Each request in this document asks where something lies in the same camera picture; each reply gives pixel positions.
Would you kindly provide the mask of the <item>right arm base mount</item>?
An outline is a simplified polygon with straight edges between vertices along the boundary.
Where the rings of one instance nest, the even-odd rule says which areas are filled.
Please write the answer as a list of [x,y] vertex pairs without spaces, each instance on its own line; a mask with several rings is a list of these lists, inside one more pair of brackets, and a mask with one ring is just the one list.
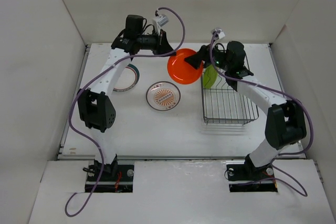
[[277,193],[274,170],[270,165],[252,169],[244,162],[226,163],[225,176],[231,193]]

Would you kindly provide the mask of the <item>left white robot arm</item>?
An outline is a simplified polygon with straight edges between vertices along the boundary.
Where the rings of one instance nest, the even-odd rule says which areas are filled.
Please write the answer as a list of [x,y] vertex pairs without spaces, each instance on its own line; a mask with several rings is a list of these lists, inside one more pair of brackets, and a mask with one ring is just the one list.
[[108,145],[108,133],[116,119],[116,110],[111,95],[124,69],[138,56],[140,50],[151,51],[151,57],[174,56],[176,50],[169,44],[163,25],[168,22],[165,15],[153,18],[153,30],[145,34],[144,17],[128,15],[124,30],[111,44],[107,61],[100,73],[77,94],[79,117],[90,131],[90,140],[98,148],[97,160],[102,164],[99,174],[105,180],[117,176],[117,167],[112,164],[115,152],[104,153]]

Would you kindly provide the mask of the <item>lime green plate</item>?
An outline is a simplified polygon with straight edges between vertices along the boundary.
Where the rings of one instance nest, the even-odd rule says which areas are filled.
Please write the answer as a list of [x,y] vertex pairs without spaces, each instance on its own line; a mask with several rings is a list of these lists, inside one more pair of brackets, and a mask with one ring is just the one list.
[[218,73],[213,66],[208,66],[203,73],[203,87],[210,89],[216,82]]

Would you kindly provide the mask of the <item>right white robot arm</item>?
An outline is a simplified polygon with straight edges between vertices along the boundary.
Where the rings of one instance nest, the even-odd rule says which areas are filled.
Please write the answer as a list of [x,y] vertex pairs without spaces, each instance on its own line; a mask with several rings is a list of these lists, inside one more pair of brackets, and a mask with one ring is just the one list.
[[184,61],[194,69],[201,64],[212,65],[233,90],[251,100],[266,115],[265,139],[246,156],[243,165],[244,175],[254,179],[282,149],[305,138],[307,129],[304,110],[299,103],[278,90],[263,86],[245,66],[245,58],[244,45],[230,41],[225,50],[203,45]]

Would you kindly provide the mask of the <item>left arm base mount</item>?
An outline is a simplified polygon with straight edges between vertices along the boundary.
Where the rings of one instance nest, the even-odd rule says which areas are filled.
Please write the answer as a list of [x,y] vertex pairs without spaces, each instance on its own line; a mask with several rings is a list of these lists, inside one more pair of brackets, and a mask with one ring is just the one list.
[[[82,170],[87,174],[85,192],[94,188],[101,172],[102,164],[94,160],[93,164]],[[94,189],[94,193],[132,193],[134,179],[134,164],[119,164],[117,157],[111,164],[104,164],[103,172]]]

